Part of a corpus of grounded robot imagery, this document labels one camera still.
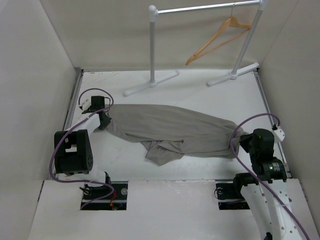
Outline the grey trousers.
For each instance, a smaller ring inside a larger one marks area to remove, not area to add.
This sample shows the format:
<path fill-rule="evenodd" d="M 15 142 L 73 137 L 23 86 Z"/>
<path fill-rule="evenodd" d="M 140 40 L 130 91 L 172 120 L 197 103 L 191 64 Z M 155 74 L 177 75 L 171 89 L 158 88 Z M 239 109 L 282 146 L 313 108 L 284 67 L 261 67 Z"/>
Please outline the grey trousers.
<path fill-rule="evenodd" d="M 145 158 L 158 166 L 184 156 L 232 159 L 246 135 L 230 120 L 177 106 L 115 104 L 106 115 L 110 134 L 141 143 Z"/>

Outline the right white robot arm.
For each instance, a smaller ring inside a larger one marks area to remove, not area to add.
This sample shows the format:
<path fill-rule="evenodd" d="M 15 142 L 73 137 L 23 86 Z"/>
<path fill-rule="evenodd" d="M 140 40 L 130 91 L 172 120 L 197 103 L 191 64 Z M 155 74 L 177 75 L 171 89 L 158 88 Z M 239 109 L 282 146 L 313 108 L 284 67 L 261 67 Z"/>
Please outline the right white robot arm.
<path fill-rule="evenodd" d="M 308 240 L 292 212 L 285 166 L 274 156 L 276 137 L 261 128 L 241 136 L 239 144 L 249 154 L 252 168 L 235 175 L 231 190 L 248 204 L 262 240 Z"/>

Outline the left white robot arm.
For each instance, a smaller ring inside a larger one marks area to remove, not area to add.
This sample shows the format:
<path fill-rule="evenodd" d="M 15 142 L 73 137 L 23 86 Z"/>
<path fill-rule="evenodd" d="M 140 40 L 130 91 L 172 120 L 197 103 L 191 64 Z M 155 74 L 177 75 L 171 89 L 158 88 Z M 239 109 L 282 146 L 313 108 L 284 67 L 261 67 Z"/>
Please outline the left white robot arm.
<path fill-rule="evenodd" d="M 91 188 L 100 199 L 108 199 L 115 191 L 106 172 L 94 163 L 90 136 L 104 130 L 110 123 L 108 110 L 112 96 L 92 96 L 80 109 L 81 118 L 71 127 L 54 134 L 54 151 L 50 160 L 50 175 L 59 183 L 83 183 L 82 191 L 89 195 Z"/>

